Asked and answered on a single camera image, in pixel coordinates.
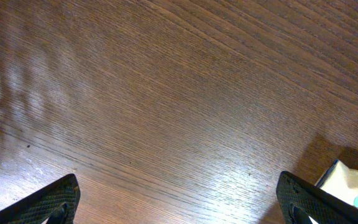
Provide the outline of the yellow white snack bag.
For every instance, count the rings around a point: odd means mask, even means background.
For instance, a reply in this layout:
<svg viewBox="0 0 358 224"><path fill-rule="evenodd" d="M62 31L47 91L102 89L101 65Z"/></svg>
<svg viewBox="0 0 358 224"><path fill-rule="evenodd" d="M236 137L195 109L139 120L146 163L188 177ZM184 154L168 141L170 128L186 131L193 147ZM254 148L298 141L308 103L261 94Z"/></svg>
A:
<svg viewBox="0 0 358 224"><path fill-rule="evenodd" d="M358 208L358 170L336 159L315 186L343 202Z"/></svg>

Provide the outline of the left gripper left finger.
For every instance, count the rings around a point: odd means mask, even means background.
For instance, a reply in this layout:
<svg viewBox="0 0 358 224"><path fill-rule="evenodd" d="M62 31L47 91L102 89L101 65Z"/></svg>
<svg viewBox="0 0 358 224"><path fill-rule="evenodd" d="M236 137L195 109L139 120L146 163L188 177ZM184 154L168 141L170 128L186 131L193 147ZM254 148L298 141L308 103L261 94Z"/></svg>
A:
<svg viewBox="0 0 358 224"><path fill-rule="evenodd" d="M0 223L73 224L80 201L75 174L68 174L0 211Z"/></svg>

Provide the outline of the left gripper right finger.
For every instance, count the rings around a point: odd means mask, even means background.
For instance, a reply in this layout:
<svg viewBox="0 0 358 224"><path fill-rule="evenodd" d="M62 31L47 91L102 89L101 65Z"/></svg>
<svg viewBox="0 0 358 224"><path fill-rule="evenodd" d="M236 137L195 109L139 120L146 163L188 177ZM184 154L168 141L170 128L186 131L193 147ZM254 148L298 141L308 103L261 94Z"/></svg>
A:
<svg viewBox="0 0 358 224"><path fill-rule="evenodd" d="M276 195L286 224L358 224L357 208L291 172L281 172Z"/></svg>

